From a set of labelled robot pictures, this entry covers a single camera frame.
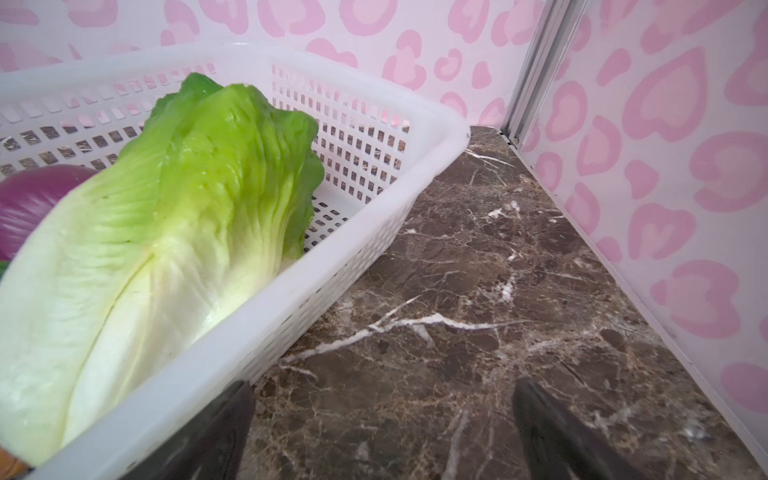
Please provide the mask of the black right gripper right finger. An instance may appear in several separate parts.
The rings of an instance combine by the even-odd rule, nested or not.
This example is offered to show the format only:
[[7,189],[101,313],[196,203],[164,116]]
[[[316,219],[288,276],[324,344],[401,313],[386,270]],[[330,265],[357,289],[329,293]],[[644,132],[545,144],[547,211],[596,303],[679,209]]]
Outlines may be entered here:
[[512,412],[533,479],[645,477],[530,377],[516,381]]

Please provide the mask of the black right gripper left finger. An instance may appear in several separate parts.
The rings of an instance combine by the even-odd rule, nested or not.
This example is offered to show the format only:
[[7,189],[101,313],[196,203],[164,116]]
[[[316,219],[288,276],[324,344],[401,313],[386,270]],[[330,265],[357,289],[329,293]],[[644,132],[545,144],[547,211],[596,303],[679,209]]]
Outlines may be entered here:
[[236,381],[137,466],[125,479],[234,479],[239,471],[255,400]]

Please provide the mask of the purple toy onion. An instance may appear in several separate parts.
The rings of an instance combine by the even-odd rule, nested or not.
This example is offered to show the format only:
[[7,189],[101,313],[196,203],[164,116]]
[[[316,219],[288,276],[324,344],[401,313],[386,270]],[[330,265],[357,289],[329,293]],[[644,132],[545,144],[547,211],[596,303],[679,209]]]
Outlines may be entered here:
[[97,174],[57,164],[18,172],[1,182],[1,260],[10,261],[31,232],[71,190]]

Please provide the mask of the brown toy bread roll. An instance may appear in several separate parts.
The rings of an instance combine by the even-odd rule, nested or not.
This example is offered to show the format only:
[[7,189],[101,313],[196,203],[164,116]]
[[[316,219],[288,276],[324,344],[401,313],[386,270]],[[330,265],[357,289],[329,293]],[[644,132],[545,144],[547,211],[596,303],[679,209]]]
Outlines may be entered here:
[[0,480],[9,480],[24,474],[28,466],[4,449],[0,449]]

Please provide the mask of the green toy lettuce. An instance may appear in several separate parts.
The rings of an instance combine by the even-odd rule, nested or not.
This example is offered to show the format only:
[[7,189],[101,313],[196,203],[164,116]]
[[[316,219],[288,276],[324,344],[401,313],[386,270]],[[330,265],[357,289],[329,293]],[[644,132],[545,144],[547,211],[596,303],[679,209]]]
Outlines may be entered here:
[[1,444],[37,466],[304,251],[317,121],[192,74],[1,281]]

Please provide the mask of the white perforated plastic basket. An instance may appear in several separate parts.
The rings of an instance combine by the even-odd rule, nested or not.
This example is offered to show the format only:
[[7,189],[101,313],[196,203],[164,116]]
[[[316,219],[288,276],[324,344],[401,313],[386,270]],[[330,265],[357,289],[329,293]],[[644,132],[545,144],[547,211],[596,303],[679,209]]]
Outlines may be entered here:
[[454,110],[344,64],[270,42],[216,41],[1,78],[1,173],[109,170],[155,101],[190,73],[247,83],[313,115],[326,172],[303,257],[140,386],[35,479],[121,479],[230,384],[252,385],[391,245],[419,194],[468,144]]

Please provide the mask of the aluminium corner post right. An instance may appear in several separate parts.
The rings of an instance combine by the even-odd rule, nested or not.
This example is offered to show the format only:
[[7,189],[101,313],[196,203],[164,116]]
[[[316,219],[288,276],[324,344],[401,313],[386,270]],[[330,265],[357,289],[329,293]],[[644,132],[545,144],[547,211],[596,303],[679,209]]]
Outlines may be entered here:
[[501,132],[520,152],[537,118],[546,92],[568,51],[588,1],[544,1]]

